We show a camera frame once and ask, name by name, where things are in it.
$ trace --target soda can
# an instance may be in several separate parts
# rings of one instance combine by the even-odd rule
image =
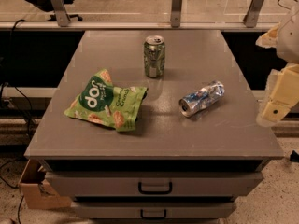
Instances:
[[[144,43],[144,68],[148,77],[164,74],[165,43],[160,35],[150,35]]]
[[[201,90],[188,94],[179,100],[180,112],[190,117],[220,100],[224,94],[224,86],[219,81],[212,81]]]

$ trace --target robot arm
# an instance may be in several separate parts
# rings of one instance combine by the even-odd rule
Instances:
[[[267,80],[266,95],[257,116],[261,126],[281,121],[299,102],[299,3],[276,27],[259,37],[256,44],[277,49],[277,56],[288,64],[273,70]]]

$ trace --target glass partition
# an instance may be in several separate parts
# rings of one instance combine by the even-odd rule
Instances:
[[[243,23],[251,0],[183,0],[182,23]],[[258,23],[279,22],[295,4],[294,0],[264,0]],[[83,22],[169,23],[172,0],[75,0],[65,4],[68,14],[79,14]],[[41,22],[50,19],[45,12],[24,0],[0,0],[0,22],[19,19]]]

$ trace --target metal post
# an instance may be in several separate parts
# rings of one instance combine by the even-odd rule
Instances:
[[[180,14],[183,0],[172,0],[171,6],[171,26],[179,27],[180,26]]]
[[[71,22],[71,20],[66,13],[66,10],[64,7],[64,0],[50,0],[50,1],[53,5],[58,25],[59,26],[67,26]]]
[[[245,15],[245,18],[243,20],[244,24],[247,27],[255,27],[258,19],[259,19],[259,14],[263,6],[263,1],[264,0],[251,0],[251,4],[249,7],[249,10],[247,14]]]

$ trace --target green can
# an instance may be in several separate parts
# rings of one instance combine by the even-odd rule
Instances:
[[[165,42],[160,35],[150,35],[144,43],[144,68],[148,77],[164,74]]]

